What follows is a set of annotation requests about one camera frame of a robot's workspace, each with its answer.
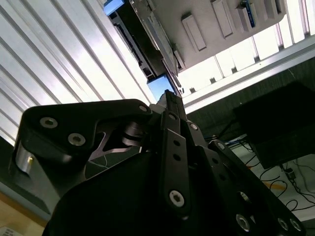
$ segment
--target blue light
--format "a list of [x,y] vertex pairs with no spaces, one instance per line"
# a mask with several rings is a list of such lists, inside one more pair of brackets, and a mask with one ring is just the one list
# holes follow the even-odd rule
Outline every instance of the blue light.
[[109,16],[125,3],[125,0],[108,0],[104,4],[104,12]]
[[172,88],[166,75],[162,75],[156,80],[148,83],[148,86],[157,101],[159,101],[165,90],[168,89],[169,91],[174,92],[174,89]]

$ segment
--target wire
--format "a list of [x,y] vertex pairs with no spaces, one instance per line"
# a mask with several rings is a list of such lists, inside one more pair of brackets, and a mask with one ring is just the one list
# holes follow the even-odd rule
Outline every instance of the wire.
[[305,198],[305,200],[308,201],[309,203],[313,203],[313,204],[315,205],[315,202],[312,202],[311,200],[309,200],[309,199],[306,197],[306,195],[307,195],[307,196],[311,196],[311,197],[314,198],[313,195],[306,194],[306,193],[302,193],[302,192],[301,192],[301,189],[296,186],[296,182],[295,182],[294,180],[293,180],[291,183],[292,183],[292,185],[293,185],[295,191],[296,191],[298,194],[300,194],[303,198]]
[[294,210],[292,210],[292,211],[297,211],[297,210],[306,210],[306,209],[309,209],[309,208],[312,208],[312,207],[315,207],[315,205],[308,206],[308,207],[305,207],[305,208],[300,208],[300,209],[294,209]]
[[253,165],[253,166],[248,166],[248,168],[253,168],[253,167],[256,167],[260,164],[260,162],[258,162],[256,165]]
[[285,184],[285,189],[282,191],[281,194],[279,194],[279,195],[277,196],[277,198],[279,198],[279,197],[287,190],[287,183],[286,183],[285,181],[283,181],[283,180],[275,180],[275,181],[273,181],[273,182],[270,184],[270,186],[269,186],[269,190],[270,190],[270,191],[271,191],[272,185],[273,185],[275,182],[282,182],[282,183]]
[[[296,185],[296,182],[295,181],[293,181],[294,182],[294,184],[295,185],[293,185],[293,186],[295,186],[301,193],[302,193],[302,191],[301,191],[301,189]],[[311,195],[311,194],[308,194],[308,193],[302,193],[303,195],[306,195],[306,196],[311,196],[311,197],[313,197],[314,199],[315,199],[315,197],[313,196],[313,195]]]
[[313,203],[313,205],[311,205],[311,206],[304,207],[304,208],[299,208],[299,209],[294,208],[294,209],[291,210],[291,211],[306,210],[306,209],[315,207],[315,203],[312,202],[312,201],[310,201],[305,195],[311,196],[311,197],[313,197],[313,198],[315,198],[315,197],[314,197],[313,195],[310,195],[310,194],[302,193],[302,192],[301,192],[301,189],[296,185],[296,182],[295,182],[294,180],[292,180],[292,181],[290,181],[290,182],[291,182],[291,184],[293,185],[295,191],[296,191],[298,194],[300,194],[303,198],[305,198],[305,200],[308,201],[309,203]]
[[294,211],[294,210],[297,208],[297,206],[299,205],[299,202],[298,202],[297,200],[293,199],[293,200],[288,201],[288,202],[285,204],[285,206],[287,207],[287,205],[289,205],[289,204],[292,203],[292,202],[295,202],[296,205],[295,205],[295,207],[292,208],[290,211]]
[[225,132],[232,126],[232,124],[236,123],[237,120],[233,119],[230,121],[230,123],[220,132],[220,134],[218,135],[218,139],[222,137],[223,134],[225,134]]
[[301,166],[301,165],[299,165],[299,164],[298,164],[298,159],[296,159],[296,163],[295,163],[294,161],[293,161],[293,163],[297,166],[297,169],[298,169],[299,173],[300,173],[301,176],[302,176],[303,183],[304,183],[304,187],[305,187],[306,191],[308,191],[309,193],[314,193],[314,192],[312,192],[311,190],[309,190],[309,188],[308,188],[308,186],[307,186],[307,183],[306,183],[306,178],[305,178],[305,176],[303,175],[303,173],[302,173],[302,171],[301,171],[301,167],[308,167],[308,168],[310,168],[310,169],[311,169],[312,171],[314,171],[314,172],[315,172],[315,170],[314,170],[313,168],[309,167],[309,166]]
[[107,169],[108,169],[109,167],[107,166],[107,158],[106,158],[105,155],[103,155],[103,157],[105,158],[105,161],[106,161],[106,164],[105,164],[105,165],[101,165],[101,164],[95,163],[95,162],[93,162],[93,161],[89,161],[89,162],[92,163],[93,165],[98,166],[98,167],[102,167],[102,168],[107,168]]
[[250,163],[255,157],[256,157],[256,155],[254,155],[248,162],[246,162],[245,165],[247,165],[248,163]]
[[242,145],[248,152],[253,152],[251,148],[246,147],[241,141],[240,141],[240,145]]
[[[262,177],[266,172],[270,171],[272,168],[275,168],[275,166],[274,166],[274,167],[271,167],[271,168],[265,170],[263,173],[261,173],[261,175],[259,176],[259,179],[261,180],[261,177]],[[278,176],[278,177],[276,177],[276,178],[273,178],[273,179],[261,180],[261,181],[264,181],[264,182],[266,182],[266,181],[274,181],[274,180],[279,179],[279,178],[280,178],[280,176]]]

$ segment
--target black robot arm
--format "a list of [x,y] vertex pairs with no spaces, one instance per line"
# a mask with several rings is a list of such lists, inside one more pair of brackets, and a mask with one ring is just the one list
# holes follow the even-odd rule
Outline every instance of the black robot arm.
[[[52,213],[44,235],[304,236],[301,222],[181,98],[42,106],[22,117],[10,171]],[[88,160],[141,147],[86,180]]]

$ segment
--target wooden surface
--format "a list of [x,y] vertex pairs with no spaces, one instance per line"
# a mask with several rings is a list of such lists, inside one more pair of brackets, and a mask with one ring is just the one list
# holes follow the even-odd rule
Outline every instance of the wooden surface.
[[11,228],[23,236],[41,236],[45,224],[17,202],[0,193],[0,228]]

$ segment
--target bolt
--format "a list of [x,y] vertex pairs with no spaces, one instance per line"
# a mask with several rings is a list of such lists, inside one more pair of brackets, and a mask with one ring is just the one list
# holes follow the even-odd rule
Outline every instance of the bolt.
[[239,192],[239,193],[240,193],[241,197],[244,199],[244,201],[246,201],[248,203],[251,202],[250,198],[245,193],[243,193],[243,192]]
[[144,107],[144,106],[139,106],[139,108],[142,110],[142,111],[144,111],[144,112],[147,112],[148,111],[148,109],[146,108],[146,107]]
[[48,128],[48,129],[53,129],[58,126],[58,122],[54,118],[51,118],[51,117],[44,117],[40,119],[39,123],[44,128]]
[[190,124],[190,126],[191,126],[191,128],[193,128],[194,130],[198,130],[197,125],[195,125],[195,124],[191,123],[191,124]]
[[284,230],[286,230],[286,231],[289,230],[289,227],[288,227],[288,225],[286,224],[286,222],[285,222],[284,220],[282,220],[281,218],[278,218],[278,222],[279,222],[279,224],[281,225],[281,227],[282,227]]
[[176,117],[173,116],[172,114],[169,114],[168,116],[171,117],[171,119],[176,119]]
[[250,231],[250,224],[248,223],[247,219],[244,216],[237,214],[236,222],[245,232]]
[[183,195],[176,190],[173,190],[169,193],[169,198],[171,202],[177,207],[182,207],[185,203]]
[[221,144],[221,143],[218,143],[218,147],[221,148],[222,150],[225,149],[225,146],[223,144]]
[[293,219],[290,219],[291,224],[297,231],[302,231],[301,226]]
[[81,134],[73,133],[68,136],[68,141],[74,146],[82,146],[85,143],[85,138]]

